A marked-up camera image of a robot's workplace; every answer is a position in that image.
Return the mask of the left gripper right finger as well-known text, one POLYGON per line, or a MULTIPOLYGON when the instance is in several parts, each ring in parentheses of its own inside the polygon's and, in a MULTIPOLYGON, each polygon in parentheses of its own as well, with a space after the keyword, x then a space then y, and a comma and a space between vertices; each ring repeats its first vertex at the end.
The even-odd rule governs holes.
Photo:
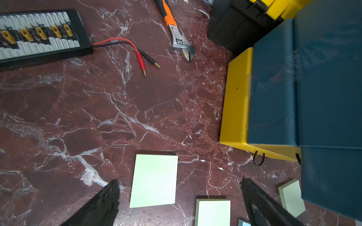
POLYGON ((251 179, 243 178, 240 187, 250 225, 303 226, 251 179))

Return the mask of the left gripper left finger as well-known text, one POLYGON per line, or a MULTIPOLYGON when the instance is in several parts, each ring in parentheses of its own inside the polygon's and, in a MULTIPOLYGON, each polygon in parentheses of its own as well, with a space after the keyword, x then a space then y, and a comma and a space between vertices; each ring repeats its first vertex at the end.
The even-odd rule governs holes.
POLYGON ((63 226, 112 226, 118 214, 120 188, 116 179, 109 182, 63 226))

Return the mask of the green sticky note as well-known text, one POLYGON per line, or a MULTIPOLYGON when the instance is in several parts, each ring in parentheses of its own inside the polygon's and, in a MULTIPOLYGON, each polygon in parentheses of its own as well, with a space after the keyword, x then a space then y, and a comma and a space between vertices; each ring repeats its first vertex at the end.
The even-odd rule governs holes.
POLYGON ((177 155, 136 155, 130 208, 174 204, 177 155))
POLYGON ((293 217, 298 217, 306 211, 305 203, 301 197, 300 182, 297 179, 278 187, 282 207, 293 217))
POLYGON ((230 224, 230 200, 197 199, 195 226, 229 226, 230 224))

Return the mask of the teal yellow drawer cabinet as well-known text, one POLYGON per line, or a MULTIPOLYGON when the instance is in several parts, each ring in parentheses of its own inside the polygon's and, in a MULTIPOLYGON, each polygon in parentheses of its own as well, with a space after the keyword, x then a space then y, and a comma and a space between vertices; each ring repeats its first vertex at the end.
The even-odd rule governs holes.
POLYGON ((361 220, 361 1, 311 1, 232 60, 220 142, 298 162, 303 200, 361 220))

